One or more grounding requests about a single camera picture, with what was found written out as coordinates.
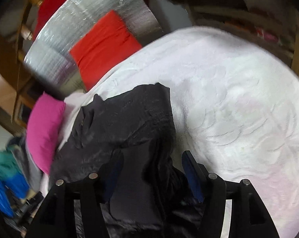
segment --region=bed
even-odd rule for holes
[[[141,84],[170,88],[174,165],[190,150],[225,180],[249,179],[281,238],[299,232],[299,78],[267,51],[213,28],[176,31],[112,68],[88,93],[74,92],[59,134],[67,141],[81,106]],[[228,237],[227,203],[222,237]]]

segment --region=silver insulation sheet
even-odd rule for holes
[[[143,0],[67,0],[38,34],[26,54],[26,67],[62,96],[84,89],[69,51],[111,9],[142,45],[163,35]]]

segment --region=gray cloth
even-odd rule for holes
[[[161,224],[162,219],[155,204],[152,186],[147,174],[153,169],[149,163],[156,141],[122,149],[123,169],[110,199],[110,213],[117,220],[132,220],[141,224]]]
[[[27,149],[25,136],[20,139],[19,145],[14,146],[12,154],[30,188],[38,192],[40,190],[43,172],[34,163],[32,155]]]

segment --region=wooden shelf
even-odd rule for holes
[[[238,36],[239,38],[242,38],[249,42],[257,44],[258,46],[264,48],[271,54],[278,57],[286,65],[291,67],[293,53],[286,49],[283,49],[276,43],[267,42],[248,31],[245,31],[245,30],[239,29],[237,27],[234,27],[233,25],[228,25],[228,24],[225,24],[225,23],[222,23],[219,21],[215,21],[215,20],[196,19],[195,23],[198,26],[208,26],[208,27],[219,28],[219,29],[227,31],[235,36]]]
[[[281,23],[244,10],[236,10],[228,7],[218,6],[194,6],[192,9],[198,13],[208,13],[212,15],[225,16],[233,19],[240,19],[248,21],[255,26],[262,27],[265,30],[270,30],[278,36],[285,37],[289,42],[289,48],[294,50],[295,38],[289,34],[289,31]]]

